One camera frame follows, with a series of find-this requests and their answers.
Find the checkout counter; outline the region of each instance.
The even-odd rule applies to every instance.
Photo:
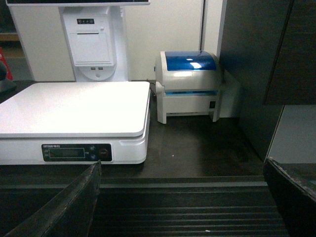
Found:
[[[17,89],[2,95],[0,102],[33,83],[17,81]],[[183,236],[188,230],[192,236],[236,234],[240,225],[243,233],[252,236],[285,235],[264,182],[263,163],[237,120],[214,123],[209,116],[182,116],[162,124],[157,121],[156,102],[151,95],[145,162],[102,166],[89,236]],[[0,166],[0,235],[32,215],[87,167]],[[221,213],[225,213],[224,226]]]

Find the dark cabinet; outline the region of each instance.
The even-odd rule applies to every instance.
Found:
[[[266,104],[316,104],[316,1],[291,1]]]
[[[239,125],[261,158],[283,105],[316,104],[316,1],[227,0],[220,61],[243,87]]]

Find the white scale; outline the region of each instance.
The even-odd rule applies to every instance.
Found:
[[[0,164],[146,159],[149,83],[36,83],[0,104]]]

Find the receipt printer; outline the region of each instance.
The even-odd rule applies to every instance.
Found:
[[[156,58],[158,121],[167,116],[210,115],[221,108],[223,71],[217,57],[205,51],[160,52]]]

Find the black panel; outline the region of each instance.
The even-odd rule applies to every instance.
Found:
[[[295,0],[266,104],[316,104],[316,2]]]
[[[289,0],[228,0],[220,61],[244,88],[239,124],[264,159],[282,106],[265,106],[264,97]]]
[[[41,150],[46,162],[112,161],[110,144],[43,144]]]
[[[149,0],[7,0],[8,4],[141,3]]]

